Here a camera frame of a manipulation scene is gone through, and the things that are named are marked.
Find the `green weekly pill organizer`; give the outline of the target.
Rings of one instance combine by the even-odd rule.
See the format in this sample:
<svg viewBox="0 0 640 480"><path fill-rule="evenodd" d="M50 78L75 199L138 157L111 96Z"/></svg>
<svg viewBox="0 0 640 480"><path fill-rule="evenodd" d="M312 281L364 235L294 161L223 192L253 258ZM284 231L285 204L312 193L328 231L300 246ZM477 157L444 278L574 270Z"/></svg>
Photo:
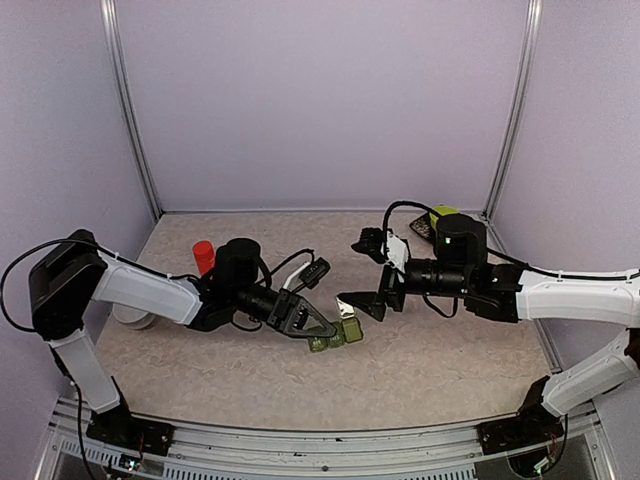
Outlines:
<svg viewBox="0 0 640 480"><path fill-rule="evenodd" d="M336 332L331 337L312 337L308 340L308 348L311 353L320 353L329 349L340 348L345 345L361 342L364 332L356 315L355 308L336 298L336 307L339 320L333 322Z"/></svg>

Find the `orange pill bottle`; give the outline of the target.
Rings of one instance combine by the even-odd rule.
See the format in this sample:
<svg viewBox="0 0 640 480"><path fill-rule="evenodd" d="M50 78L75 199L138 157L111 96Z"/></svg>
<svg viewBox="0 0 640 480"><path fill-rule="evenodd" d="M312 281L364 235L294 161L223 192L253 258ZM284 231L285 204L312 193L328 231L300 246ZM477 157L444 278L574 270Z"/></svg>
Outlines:
<svg viewBox="0 0 640 480"><path fill-rule="evenodd" d="M196 242L192 247L192 253L200 275L205 275L215 266L215 249L210 241Z"/></svg>

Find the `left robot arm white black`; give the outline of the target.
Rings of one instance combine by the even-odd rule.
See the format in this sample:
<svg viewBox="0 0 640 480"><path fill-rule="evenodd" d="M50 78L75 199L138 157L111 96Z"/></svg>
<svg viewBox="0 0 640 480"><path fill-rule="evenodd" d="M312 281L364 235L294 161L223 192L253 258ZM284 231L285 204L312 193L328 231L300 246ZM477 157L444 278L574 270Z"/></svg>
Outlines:
<svg viewBox="0 0 640 480"><path fill-rule="evenodd" d="M303 296L274 289L260 245L234 238L201 277L139 266L98 245L84 229L56 241L28 277L32 325L79 387L102 430L121 445L140 434L115 381L103 368L83 315L92 301L127 307L186 328L210 332L242 312L289 338L329 338L335 326Z"/></svg>

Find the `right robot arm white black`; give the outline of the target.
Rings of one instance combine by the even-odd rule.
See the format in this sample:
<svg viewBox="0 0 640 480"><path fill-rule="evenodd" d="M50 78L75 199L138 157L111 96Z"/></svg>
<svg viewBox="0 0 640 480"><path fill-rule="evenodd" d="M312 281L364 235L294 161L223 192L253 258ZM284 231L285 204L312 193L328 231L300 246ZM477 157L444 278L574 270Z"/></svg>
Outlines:
<svg viewBox="0 0 640 480"><path fill-rule="evenodd" d="M339 299L377 321L400 312L409 295L462 303L492 321L568 319L623 326L608 345L559 374L535 382L513 419L511 433L535 442L575 406L639 375L639 273L562 273L508 260L492 264L485 226L460 213L437 216L431 228L433 258L415 258L388 226L365 228L354 251L382 265L375 292L343 292Z"/></svg>

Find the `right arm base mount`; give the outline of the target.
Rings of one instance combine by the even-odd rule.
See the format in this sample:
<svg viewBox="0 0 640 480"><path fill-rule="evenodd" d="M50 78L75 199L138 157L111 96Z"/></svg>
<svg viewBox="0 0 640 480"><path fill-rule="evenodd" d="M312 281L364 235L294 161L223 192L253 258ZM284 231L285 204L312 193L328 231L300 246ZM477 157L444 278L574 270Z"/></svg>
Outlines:
<svg viewBox="0 0 640 480"><path fill-rule="evenodd" d="M513 416L480 423L476 430L484 455L516 450L564 435L556 417Z"/></svg>

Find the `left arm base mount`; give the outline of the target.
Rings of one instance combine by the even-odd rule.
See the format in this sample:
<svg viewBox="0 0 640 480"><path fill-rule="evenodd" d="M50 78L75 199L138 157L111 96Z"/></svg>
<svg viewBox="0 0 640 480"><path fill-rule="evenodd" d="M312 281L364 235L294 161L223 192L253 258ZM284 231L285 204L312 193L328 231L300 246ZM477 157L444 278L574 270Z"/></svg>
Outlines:
<svg viewBox="0 0 640 480"><path fill-rule="evenodd" d="M86 435L108 445L166 457L173 441L174 427L135 416L106 418L98 415L90 420Z"/></svg>

